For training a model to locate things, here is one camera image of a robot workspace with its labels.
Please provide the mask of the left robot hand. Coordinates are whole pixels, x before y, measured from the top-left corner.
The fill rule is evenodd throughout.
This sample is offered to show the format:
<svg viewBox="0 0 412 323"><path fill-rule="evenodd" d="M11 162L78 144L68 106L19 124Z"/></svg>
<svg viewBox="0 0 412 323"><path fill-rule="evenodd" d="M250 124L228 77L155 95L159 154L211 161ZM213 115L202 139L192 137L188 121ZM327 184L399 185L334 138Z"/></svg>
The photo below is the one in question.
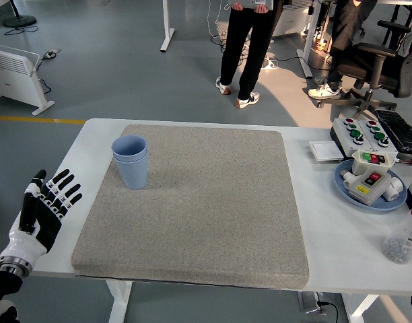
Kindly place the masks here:
<svg viewBox="0 0 412 323"><path fill-rule="evenodd" d="M9 232L9 244L0 254L1 262L33 268L41 256L50 252L63 218L81 200L81 184L74 183L75 175L70 170L63 170L49 181L45 177L46 171L39 171L25 189L20 215Z"/></svg>

